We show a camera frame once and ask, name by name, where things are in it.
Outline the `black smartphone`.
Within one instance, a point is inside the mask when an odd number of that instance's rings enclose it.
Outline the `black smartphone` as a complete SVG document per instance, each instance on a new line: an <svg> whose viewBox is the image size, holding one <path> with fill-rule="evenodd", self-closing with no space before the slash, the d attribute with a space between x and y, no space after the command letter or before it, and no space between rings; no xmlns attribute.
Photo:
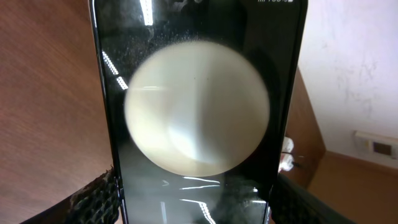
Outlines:
<svg viewBox="0 0 398 224"><path fill-rule="evenodd" d="M266 223L307 0L90 0L124 223Z"/></svg>

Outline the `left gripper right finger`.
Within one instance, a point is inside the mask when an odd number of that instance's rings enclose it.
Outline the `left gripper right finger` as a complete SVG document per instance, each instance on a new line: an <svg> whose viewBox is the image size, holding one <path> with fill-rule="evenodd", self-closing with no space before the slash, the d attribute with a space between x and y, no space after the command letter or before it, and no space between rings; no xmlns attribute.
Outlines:
<svg viewBox="0 0 398 224"><path fill-rule="evenodd" d="M276 224L354 224L283 174L272 186L269 204Z"/></svg>

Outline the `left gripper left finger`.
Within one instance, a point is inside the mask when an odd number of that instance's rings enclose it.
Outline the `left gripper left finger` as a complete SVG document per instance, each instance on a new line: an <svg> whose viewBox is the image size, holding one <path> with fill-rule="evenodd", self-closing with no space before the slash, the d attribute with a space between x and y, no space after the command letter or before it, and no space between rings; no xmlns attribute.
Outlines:
<svg viewBox="0 0 398 224"><path fill-rule="evenodd" d="M119 219L120 204L114 169L110 169L21 224L113 224Z"/></svg>

